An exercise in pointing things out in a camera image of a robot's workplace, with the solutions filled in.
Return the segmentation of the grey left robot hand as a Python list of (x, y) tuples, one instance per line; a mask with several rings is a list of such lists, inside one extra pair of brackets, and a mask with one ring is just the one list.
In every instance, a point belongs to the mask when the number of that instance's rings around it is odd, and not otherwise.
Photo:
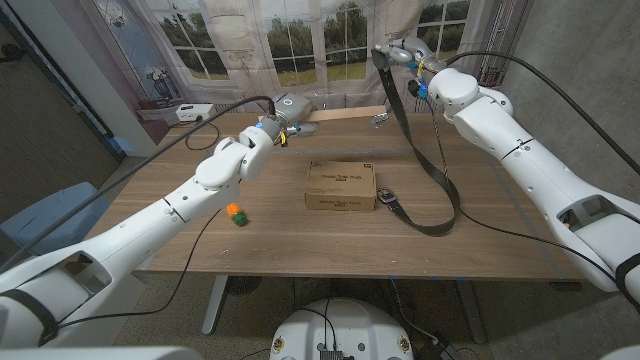
[(280, 144), (282, 134), (288, 137), (310, 137), (318, 126), (306, 121), (306, 118), (317, 110), (311, 100), (304, 96), (285, 93), (273, 99), (275, 114), (267, 113), (260, 120), (260, 128), (266, 132), (275, 144)]

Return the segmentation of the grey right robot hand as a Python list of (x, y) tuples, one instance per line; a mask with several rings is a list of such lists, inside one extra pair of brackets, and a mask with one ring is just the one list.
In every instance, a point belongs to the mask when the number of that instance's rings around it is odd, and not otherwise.
[(422, 76), (424, 73), (437, 74), (446, 68), (428, 45), (414, 36), (376, 44), (371, 54), (374, 66), (382, 70), (392, 65), (406, 65), (417, 76)]

